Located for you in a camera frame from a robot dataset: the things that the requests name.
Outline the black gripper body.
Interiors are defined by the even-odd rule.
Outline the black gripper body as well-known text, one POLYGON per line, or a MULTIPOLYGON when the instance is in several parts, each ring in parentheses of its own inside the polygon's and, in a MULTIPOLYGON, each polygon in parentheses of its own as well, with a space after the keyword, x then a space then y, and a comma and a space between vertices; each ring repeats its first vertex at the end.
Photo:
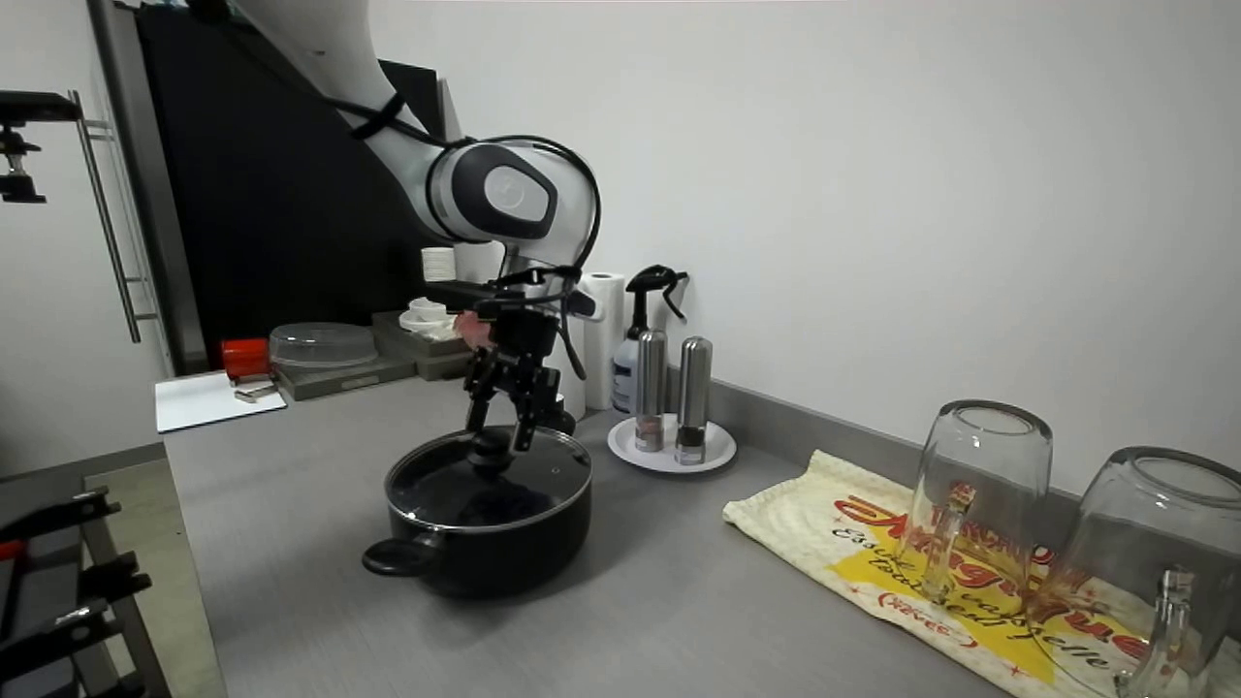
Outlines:
POLYGON ((558 372, 547 366, 574 319, 598 301, 574 270, 516 270, 452 285, 452 328, 470 346, 470 391, 505 391, 512 403, 556 403, 558 372))

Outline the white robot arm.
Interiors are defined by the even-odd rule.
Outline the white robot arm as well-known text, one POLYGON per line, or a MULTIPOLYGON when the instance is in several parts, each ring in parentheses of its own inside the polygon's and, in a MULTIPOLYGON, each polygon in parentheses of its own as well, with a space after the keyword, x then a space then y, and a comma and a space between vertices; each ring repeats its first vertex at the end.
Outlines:
POLYGON ((516 450, 540 431, 574 431, 547 366, 581 310, 581 269, 600 232, 589 164, 552 134, 444 134, 430 129, 371 46, 369 0, 236 0, 236 13, 313 85, 403 190, 413 221, 444 245, 499 245, 483 284, 448 284, 437 301, 472 350, 470 431, 505 391, 516 450))

